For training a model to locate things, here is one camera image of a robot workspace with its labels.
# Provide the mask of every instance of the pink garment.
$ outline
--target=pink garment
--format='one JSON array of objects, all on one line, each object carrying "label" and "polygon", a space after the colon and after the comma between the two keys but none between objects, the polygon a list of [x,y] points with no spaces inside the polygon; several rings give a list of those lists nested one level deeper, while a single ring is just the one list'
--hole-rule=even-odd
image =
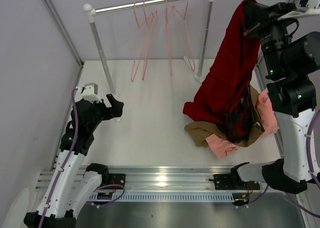
[{"label": "pink garment", "polygon": [[[260,136],[263,138],[269,134],[274,134],[278,130],[278,122],[275,117],[275,113],[272,110],[272,104],[268,96],[268,90],[265,89],[258,98],[256,103],[256,109],[261,117],[261,122],[264,128],[264,133]],[[216,134],[212,134],[207,137],[209,147],[213,153],[218,157],[226,157],[228,153],[236,151],[237,146],[228,140],[222,139]]]}]

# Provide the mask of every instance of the khaki garment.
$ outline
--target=khaki garment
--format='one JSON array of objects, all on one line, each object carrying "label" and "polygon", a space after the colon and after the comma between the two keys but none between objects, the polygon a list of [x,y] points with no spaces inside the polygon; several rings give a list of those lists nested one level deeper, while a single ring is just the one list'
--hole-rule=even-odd
[{"label": "khaki garment", "polygon": [[[249,133],[248,140],[243,140],[239,143],[235,143],[235,145],[239,147],[248,147],[252,143],[254,143],[265,131],[262,123],[260,115],[256,109],[256,104],[258,101],[259,93],[250,85],[250,96],[248,96],[249,107],[252,111],[253,121],[252,126]],[[216,134],[217,136],[226,139],[226,135],[220,131],[220,129],[216,126],[215,123],[211,122],[192,122],[187,124],[184,129],[191,135],[192,139],[195,142],[197,147],[208,147],[208,143],[206,138],[212,134]]]}]

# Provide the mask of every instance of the red garment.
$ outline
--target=red garment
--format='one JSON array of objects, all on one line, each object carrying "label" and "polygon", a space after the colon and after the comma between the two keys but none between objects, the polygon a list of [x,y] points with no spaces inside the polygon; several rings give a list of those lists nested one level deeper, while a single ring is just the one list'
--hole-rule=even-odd
[{"label": "red garment", "polygon": [[233,117],[234,114],[238,114],[236,107],[238,106],[239,110],[241,105],[239,103],[242,103],[241,99],[248,91],[260,47],[258,38],[249,39],[243,36],[245,19],[243,6],[246,1],[248,0],[244,0],[235,10],[210,72],[195,95],[194,101],[185,103],[183,108],[183,113],[194,121],[207,121],[224,127],[225,129],[221,131],[224,130],[227,136],[228,126],[231,123],[233,126],[238,126],[238,130],[242,129],[243,124],[235,120],[231,122],[229,117],[230,114]]}]

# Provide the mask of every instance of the clothing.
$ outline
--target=clothing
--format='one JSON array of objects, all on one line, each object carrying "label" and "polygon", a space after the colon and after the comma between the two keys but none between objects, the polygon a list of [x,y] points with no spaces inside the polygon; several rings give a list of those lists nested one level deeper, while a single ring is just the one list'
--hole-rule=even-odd
[{"label": "clothing", "polygon": [[243,36],[246,1],[249,0],[235,10],[210,72],[193,102],[187,102],[183,108],[183,113],[195,122],[217,124],[228,140],[235,142],[248,140],[251,132],[250,105],[245,100],[260,47],[258,38]]},{"label": "clothing", "polygon": [[[235,142],[234,144],[240,147],[248,147],[254,143],[263,133],[264,128],[262,126],[260,115],[256,109],[259,93],[252,86],[249,87],[249,96],[247,102],[250,110],[252,111],[252,119],[250,124],[250,132],[247,139]],[[197,147],[208,147],[206,138],[212,134],[227,140],[226,134],[219,129],[217,124],[206,121],[198,121],[187,124],[184,129],[191,135]]]},{"label": "clothing", "polygon": [[[269,134],[274,134],[278,130],[278,122],[272,109],[271,101],[268,97],[268,89],[265,89],[258,97],[256,108],[261,116],[261,122],[264,133],[260,136],[263,138]],[[228,153],[236,151],[237,146],[228,140],[225,140],[216,134],[212,134],[205,139],[212,150],[218,157],[226,157]]]}]

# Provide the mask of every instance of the white table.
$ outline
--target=white table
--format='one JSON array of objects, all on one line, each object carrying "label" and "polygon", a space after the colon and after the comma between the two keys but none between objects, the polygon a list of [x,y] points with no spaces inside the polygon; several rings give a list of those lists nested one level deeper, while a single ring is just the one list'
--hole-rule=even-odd
[{"label": "white table", "polygon": [[[242,162],[260,163],[280,157],[273,135],[259,139],[247,148],[239,148],[225,158],[217,158],[210,148],[197,148],[184,130],[192,120],[182,114],[184,103],[192,101],[200,84],[185,62],[173,60],[170,76],[168,60],[149,60],[145,80],[142,66],[131,82],[132,60],[108,61],[119,101],[124,102],[121,122],[102,122],[83,165],[91,162],[109,166],[233,166]],[[207,74],[213,60],[204,62]],[[257,90],[256,76],[251,84]],[[101,98],[109,87],[100,61],[84,64],[79,86],[98,84]]]}]

